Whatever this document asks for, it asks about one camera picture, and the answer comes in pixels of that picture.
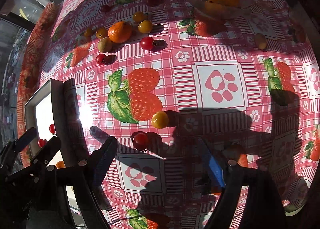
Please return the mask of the red cherry tomato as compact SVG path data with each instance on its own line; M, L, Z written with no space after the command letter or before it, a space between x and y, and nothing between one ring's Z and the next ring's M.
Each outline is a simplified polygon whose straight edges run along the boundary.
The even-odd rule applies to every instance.
M49 131L50 131L52 134L56 134L55 125L54 125L53 123L49 126Z
M138 133L133 138L133 146L136 150L146 150L150 144L146 133Z
M144 50L152 50L155 46L155 40L152 37L144 37L140 41L140 47Z
M99 64L99 65L104 65L105 62L106 62L106 58L107 58L107 56L105 54L100 53L96 57L96 63Z
M40 148L43 148L47 144L47 142L48 141L46 139L39 139L38 145Z

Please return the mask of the yellow cherry tomato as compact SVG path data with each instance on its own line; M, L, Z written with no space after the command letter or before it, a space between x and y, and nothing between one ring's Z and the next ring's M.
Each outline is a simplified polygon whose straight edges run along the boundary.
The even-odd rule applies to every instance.
M151 125L157 129L166 128L168 124L169 124L169 118L166 112L164 111L156 112L151 119Z

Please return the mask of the orange mandarin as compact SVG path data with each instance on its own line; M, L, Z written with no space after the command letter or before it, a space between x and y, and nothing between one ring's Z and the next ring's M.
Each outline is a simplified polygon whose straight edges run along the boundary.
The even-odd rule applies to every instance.
M55 166L57 167L57 169L62 169L66 167L63 160L58 161Z
M108 37L114 43L124 43L132 34L132 25L125 21L114 23L108 29Z

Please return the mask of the white square tray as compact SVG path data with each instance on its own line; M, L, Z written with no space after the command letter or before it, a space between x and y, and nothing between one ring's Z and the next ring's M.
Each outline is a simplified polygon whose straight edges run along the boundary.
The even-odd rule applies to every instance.
M32 157L41 149L39 139L50 140L57 136L61 140L61 160L72 167L80 157L88 153L85 143L85 107L87 85L76 84L71 78L65 82L49 79L33 94L24 106L26 128L35 127L37 137L29 148ZM56 134L49 131L55 125Z

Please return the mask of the red cherry tomato bottom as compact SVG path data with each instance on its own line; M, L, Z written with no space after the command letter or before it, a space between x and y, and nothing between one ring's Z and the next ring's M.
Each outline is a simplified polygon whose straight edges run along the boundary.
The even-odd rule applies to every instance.
M136 150L146 150L150 144L146 133L138 133L133 138L133 146Z

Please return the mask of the red strawberry print tablecloth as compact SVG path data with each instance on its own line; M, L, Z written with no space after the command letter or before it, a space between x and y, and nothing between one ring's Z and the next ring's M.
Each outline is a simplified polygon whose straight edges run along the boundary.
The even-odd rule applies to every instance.
M17 92L17 131L25 132L24 106L49 79L87 85L85 143L98 126L119 141L118 155L103 180L114 228L145 228L157 211L169 228L203 228L218 197L202 196L202 168L193 141L213 136L215 147L240 144L251 168L271 172L284 207L284 228L319 228L319 66L311 43L285 0L253 0L242 16L209 17L187 0L64 0L48 4L25 51ZM111 11L101 12L109 5ZM132 16L153 24L140 33ZM113 43L104 65L96 63L97 29L132 25L124 43ZM85 30L91 27L91 37ZM254 35L267 40L257 48ZM152 50L140 47L152 37ZM166 128L151 125L168 115ZM150 144L136 150L133 138Z

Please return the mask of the upper tan longan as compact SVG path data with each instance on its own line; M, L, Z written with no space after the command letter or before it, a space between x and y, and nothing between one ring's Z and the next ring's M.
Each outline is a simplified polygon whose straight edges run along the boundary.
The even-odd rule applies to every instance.
M109 52L112 49L113 43L108 37L104 37L98 42L98 50L102 53Z

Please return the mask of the yellow tomato far left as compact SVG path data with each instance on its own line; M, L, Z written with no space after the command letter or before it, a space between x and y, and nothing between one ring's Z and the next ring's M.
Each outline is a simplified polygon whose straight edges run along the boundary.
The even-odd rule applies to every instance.
M85 37L91 37L93 35L94 31L91 27L88 27L85 32L84 32L84 36Z

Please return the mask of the yellow tomato beside longan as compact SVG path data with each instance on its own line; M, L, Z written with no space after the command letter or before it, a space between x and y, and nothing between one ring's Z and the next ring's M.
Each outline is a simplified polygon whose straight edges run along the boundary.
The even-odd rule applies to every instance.
M97 29L95 35L98 39L103 39L108 36L108 30L104 27Z

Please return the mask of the tan longan right edge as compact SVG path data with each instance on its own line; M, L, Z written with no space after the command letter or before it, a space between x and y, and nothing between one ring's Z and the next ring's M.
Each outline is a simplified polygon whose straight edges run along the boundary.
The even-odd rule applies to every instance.
M267 40L265 36L261 33L257 33L254 35L254 42L258 49L265 50L267 47Z

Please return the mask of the yellow tomato right of mandarin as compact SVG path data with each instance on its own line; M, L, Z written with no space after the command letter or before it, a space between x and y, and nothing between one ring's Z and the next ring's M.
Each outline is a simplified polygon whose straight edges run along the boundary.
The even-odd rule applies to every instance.
M138 31L140 33L150 33L152 28L153 24L150 20L144 20L138 24Z

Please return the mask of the dark red grape left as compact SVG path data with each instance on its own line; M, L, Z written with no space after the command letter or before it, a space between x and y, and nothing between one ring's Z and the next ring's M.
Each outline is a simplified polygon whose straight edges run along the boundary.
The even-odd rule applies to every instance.
M107 4L101 6L101 12L104 12L104 13L107 13L107 12L110 12L111 11L111 7Z

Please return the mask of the dark red grape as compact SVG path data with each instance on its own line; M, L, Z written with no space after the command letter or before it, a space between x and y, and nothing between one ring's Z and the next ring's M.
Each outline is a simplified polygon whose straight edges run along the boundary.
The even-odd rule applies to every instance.
M156 7L158 4L157 0L145 0L146 5L148 5L149 7Z
M111 7L107 4L101 6L101 12L104 12L104 13L107 13L107 12L110 12L111 11Z

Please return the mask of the yellow tomato above mandarin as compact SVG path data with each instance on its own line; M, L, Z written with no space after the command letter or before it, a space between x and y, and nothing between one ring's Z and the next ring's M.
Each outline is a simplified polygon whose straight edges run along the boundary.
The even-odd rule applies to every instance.
M142 21L146 20L146 14L144 14L141 11L138 11L132 16L132 19L135 23L139 24Z

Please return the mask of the dark red grape right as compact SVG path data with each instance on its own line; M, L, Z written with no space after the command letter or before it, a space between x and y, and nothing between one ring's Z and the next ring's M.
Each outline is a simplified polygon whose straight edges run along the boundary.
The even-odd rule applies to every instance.
M157 0L145 0L146 5L148 5L149 7L156 7L158 4Z

